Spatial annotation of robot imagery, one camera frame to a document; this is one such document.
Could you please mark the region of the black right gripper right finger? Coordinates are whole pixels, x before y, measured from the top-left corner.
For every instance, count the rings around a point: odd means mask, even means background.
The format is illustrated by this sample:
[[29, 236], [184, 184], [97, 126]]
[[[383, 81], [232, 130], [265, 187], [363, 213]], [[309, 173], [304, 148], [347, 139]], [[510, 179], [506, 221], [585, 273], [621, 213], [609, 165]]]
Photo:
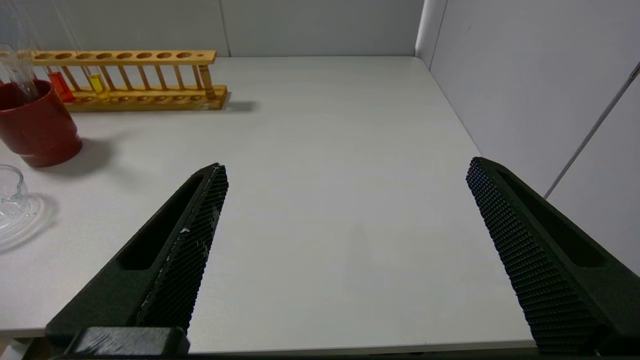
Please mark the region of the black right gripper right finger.
[[640, 279], [502, 164], [469, 187], [541, 354], [637, 354]]

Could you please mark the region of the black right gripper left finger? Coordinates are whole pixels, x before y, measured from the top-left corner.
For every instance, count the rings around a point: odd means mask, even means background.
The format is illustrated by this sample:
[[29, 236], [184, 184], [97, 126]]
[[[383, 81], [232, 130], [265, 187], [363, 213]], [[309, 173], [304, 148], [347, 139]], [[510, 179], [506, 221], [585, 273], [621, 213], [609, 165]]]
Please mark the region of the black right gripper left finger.
[[90, 327], [186, 331], [229, 189], [215, 162], [192, 174], [45, 327], [67, 347]]

